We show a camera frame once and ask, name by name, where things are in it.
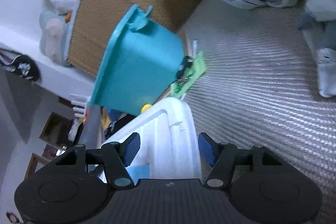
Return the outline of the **white bin lid blue handle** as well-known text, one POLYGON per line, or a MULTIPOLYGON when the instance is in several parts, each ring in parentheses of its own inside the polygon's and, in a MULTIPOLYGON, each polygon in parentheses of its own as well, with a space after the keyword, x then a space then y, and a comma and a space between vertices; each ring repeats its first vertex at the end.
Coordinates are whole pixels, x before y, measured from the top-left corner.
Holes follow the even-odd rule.
POLYGON ((167 97, 134 118, 105 143, 122 143, 137 132, 140 149, 126 168, 134 182, 139 179, 202 178, 201 157, 189 105, 167 97))

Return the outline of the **pile of dark clothes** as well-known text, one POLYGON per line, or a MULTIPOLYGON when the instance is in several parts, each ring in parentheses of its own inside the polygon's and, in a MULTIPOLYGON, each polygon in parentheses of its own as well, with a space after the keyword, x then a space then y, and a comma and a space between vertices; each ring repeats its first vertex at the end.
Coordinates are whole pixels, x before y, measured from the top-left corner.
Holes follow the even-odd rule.
POLYGON ((102 107, 100 121, 104 140, 110 138, 112 135, 118 132, 118 130, 122 129, 125 125, 131 122, 134 118, 136 118, 136 116, 102 107))

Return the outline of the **yellow rubber duck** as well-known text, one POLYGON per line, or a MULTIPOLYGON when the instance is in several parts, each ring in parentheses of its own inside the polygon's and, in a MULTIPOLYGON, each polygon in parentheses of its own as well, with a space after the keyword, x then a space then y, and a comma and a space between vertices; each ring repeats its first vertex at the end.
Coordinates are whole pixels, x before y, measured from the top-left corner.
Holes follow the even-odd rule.
POLYGON ((141 109, 141 114, 152 107, 151 104, 145 104, 141 109))

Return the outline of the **white wifi router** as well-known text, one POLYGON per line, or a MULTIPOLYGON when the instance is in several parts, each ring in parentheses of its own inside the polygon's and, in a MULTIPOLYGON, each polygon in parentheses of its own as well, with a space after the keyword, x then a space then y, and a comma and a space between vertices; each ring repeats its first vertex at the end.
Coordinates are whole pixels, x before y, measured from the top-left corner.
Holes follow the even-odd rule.
POLYGON ((70 103, 76 118, 85 119, 87 117, 90 100, 90 96, 70 94, 70 103))

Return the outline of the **green sachet packet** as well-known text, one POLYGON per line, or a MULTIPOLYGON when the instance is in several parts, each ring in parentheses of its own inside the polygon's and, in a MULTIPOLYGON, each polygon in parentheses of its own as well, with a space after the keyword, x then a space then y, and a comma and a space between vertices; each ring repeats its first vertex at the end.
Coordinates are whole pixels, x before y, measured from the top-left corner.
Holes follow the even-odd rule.
POLYGON ((193 59, 192 67, 185 71, 181 80, 175 81, 170 85, 170 95, 181 99, 189 88, 199 79, 207 70, 203 52, 199 52, 193 59))

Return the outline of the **teal plastic storage bin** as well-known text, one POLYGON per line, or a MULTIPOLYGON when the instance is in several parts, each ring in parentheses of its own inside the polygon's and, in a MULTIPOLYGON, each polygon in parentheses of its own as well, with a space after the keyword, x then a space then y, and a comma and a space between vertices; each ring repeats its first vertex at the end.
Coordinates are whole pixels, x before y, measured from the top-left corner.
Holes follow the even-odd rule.
POLYGON ((90 103, 138 116, 175 81, 183 40, 132 5, 106 45, 90 103))

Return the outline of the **black car key fob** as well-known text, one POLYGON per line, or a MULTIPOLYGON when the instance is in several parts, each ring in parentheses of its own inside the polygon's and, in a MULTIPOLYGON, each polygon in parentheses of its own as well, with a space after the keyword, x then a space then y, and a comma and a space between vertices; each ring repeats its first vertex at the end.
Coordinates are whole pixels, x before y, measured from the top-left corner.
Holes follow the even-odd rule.
POLYGON ((179 65, 178 71, 176 73, 175 79, 177 81, 181 80, 185 74, 185 71, 192 67, 193 59, 190 56, 185 56, 179 65))

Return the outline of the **light blue cloud cushion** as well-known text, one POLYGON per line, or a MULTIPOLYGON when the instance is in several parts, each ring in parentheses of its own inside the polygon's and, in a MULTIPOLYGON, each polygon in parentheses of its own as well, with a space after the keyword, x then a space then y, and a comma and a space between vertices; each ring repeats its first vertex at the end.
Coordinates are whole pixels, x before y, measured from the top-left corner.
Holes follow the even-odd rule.
POLYGON ((40 52, 52 62, 64 67, 70 66, 65 58, 66 38, 69 23, 65 16, 45 10, 40 14, 39 25, 42 37, 39 43, 40 52))

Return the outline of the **woven rattan headboard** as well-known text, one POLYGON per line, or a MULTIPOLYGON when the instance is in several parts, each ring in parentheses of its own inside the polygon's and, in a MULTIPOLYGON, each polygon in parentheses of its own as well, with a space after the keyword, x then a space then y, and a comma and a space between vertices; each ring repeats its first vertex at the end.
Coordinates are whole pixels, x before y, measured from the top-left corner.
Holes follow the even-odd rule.
POLYGON ((153 6, 151 17, 177 33, 201 1, 77 0, 69 25, 67 61, 95 76, 113 30, 132 5, 143 10, 153 6))

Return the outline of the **black cap on wall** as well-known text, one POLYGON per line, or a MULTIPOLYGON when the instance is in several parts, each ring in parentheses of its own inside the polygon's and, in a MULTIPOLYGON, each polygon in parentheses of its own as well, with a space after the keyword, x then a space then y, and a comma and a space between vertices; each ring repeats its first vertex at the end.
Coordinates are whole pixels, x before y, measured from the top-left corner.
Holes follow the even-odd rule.
POLYGON ((35 61, 13 50, 1 48, 1 69, 31 82, 40 79, 40 70, 35 61))

